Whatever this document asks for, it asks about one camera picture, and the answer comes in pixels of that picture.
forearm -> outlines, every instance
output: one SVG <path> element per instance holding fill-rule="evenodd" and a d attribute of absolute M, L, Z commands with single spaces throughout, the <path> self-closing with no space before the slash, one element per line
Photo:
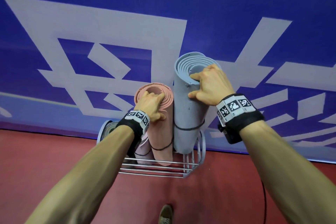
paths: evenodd
<path fill-rule="evenodd" d="M 292 223 L 335 223 L 336 187 L 264 121 L 240 135 L 276 204 Z"/>
<path fill-rule="evenodd" d="M 90 223 L 111 188 L 133 138 L 131 128 L 116 128 L 52 188 L 26 224 Z"/>

wristband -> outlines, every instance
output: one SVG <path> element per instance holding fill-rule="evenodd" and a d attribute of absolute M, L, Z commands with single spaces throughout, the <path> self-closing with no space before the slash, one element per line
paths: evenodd
<path fill-rule="evenodd" d="M 219 118 L 218 129 L 224 132 L 229 144 L 242 140 L 239 132 L 244 127 L 265 119 L 263 114 L 243 94 L 239 93 L 225 97 L 216 107 Z"/>
<path fill-rule="evenodd" d="M 134 140 L 128 149 L 128 156 L 135 157 L 134 153 L 141 142 L 141 137 L 146 133 L 150 124 L 149 116 L 140 110 L 133 110 L 128 112 L 116 125 L 129 126 L 134 132 Z"/>

foot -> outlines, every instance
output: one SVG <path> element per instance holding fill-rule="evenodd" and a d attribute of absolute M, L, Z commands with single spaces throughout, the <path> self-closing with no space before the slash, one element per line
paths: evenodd
<path fill-rule="evenodd" d="M 173 215 L 173 207 L 171 205 L 164 205 L 160 213 L 159 224 L 172 224 Z"/>

light blue yoga mat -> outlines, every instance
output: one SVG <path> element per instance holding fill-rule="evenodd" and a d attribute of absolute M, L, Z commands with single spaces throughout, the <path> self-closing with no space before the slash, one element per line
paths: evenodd
<path fill-rule="evenodd" d="M 200 134 L 208 106 L 188 93 L 200 89 L 200 83 L 190 74 L 201 72 L 211 64 L 220 65 L 200 52 L 189 52 L 176 60 L 174 69 L 174 148 L 181 154 L 190 153 Z"/>

wire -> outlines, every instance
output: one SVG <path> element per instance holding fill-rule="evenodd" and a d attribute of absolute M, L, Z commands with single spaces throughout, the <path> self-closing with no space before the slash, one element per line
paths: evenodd
<path fill-rule="evenodd" d="M 264 205 L 265 205 L 265 208 L 264 208 L 264 221 L 263 221 L 263 224 L 266 224 L 266 217 L 267 217 L 266 191 L 265 191 L 265 186 L 264 186 L 263 181 L 261 181 L 261 184 L 262 184 L 262 190 L 263 190 L 263 192 L 264 192 Z"/>

